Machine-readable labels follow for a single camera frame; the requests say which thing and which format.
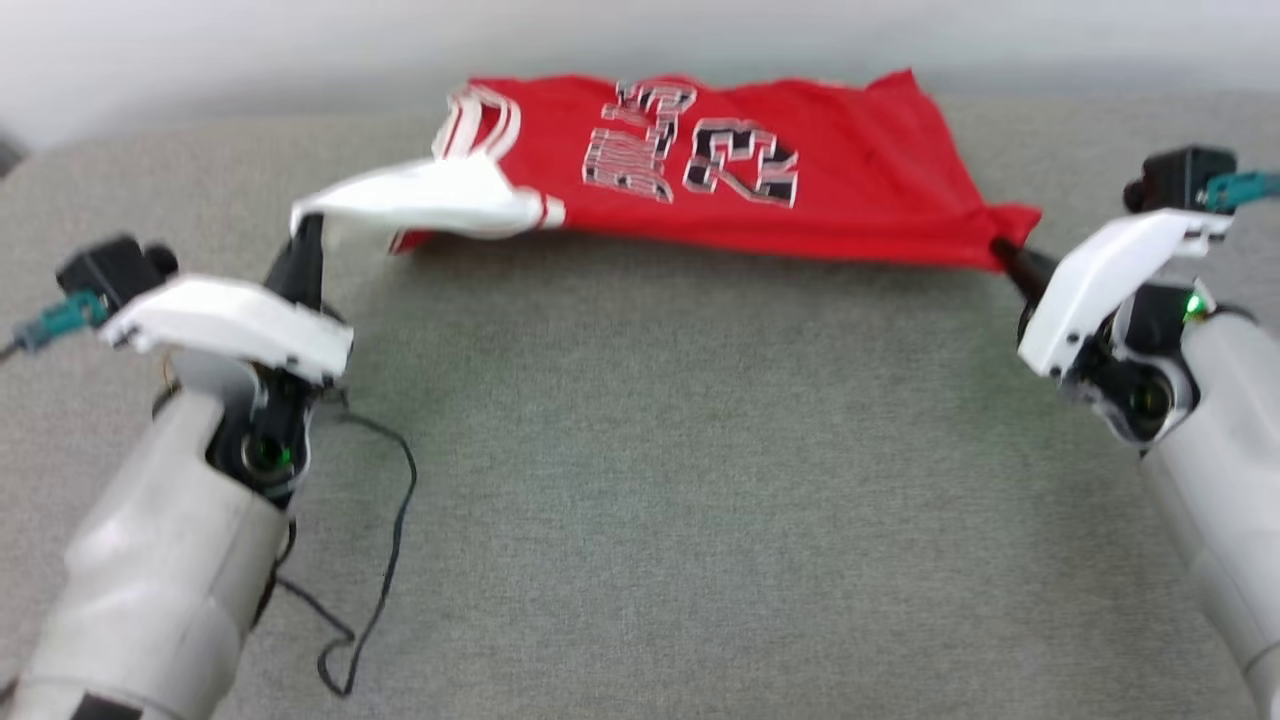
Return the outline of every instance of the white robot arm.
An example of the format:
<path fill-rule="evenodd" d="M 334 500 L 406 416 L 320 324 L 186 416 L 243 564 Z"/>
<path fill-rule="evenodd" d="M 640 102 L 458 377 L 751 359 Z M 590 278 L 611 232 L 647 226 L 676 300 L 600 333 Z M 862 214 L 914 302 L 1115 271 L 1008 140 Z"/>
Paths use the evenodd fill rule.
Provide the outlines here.
<path fill-rule="evenodd" d="M 1234 170 L 1212 150 L 1153 158 L 1126 191 L 1138 214 L 1061 263 L 992 251 L 1028 301 L 1019 356 L 1142 452 L 1196 594 L 1262 717 L 1280 720 L 1280 345 L 1198 283 L 1155 278 L 1222 238 L 1215 182 Z M 352 343 L 320 302 L 320 236 L 302 218 L 261 288 L 166 282 L 166 263 L 120 241 L 59 275 L 74 311 L 31 345 L 82 320 L 111 343 L 175 345 L 180 392 L 76 534 L 10 717 L 204 720 L 230 688 L 307 469 L 312 404 Z"/>
<path fill-rule="evenodd" d="M 1156 274 L 1224 240 L 1274 192 L 1230 152 L 1153 156 L 1107 223 L 1053 266 L 997 241 L 1028 306 L 1018 355 L 1123 442 L 1263 719 L 1280 720 L 1280 343 L 1198 282 Z M 1243 178 L 1231 184 L 1233 177 Z"/>
<path fill-rule="evenodd" d="M 352 347 L 321 269 L 311 218 L 264 286 L 166 279 L 128 238 L 59 274 L 97 299 L 86 315 L 105 342 L 177 347 L 175 382 L 67 550 L 9 717 L 202 720 L 230 689 L 310 462 L 312 405 Z"/>

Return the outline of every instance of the cloth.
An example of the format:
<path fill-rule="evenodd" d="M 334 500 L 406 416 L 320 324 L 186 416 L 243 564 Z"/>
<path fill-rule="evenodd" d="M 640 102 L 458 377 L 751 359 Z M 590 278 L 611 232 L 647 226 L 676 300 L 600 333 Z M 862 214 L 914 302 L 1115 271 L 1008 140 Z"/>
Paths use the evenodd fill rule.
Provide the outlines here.
<path fill-rule="evenodd" d="M 338 188 L 367 191 L 366 215 L 404 225 L 393 252 L 438 229 L 504 237 L 564 227 L 995 270 L 991 241 L 1021 243 L 1039 220 L 1038 209 L 983 201 L 910 72 L 865 90 L 799 79 L 717 90 L 681 77 L 494 78 L 472 81 L 449 104 L 433 143 L 439 163 Z M 390 200 L 392 186 L 403 201 Z M 453 223 L 462 206 L 476 211 Z M 311 209 L 338 210 L 324 201 Z M 404 213 L 413 209 L 425 213 Z"/>

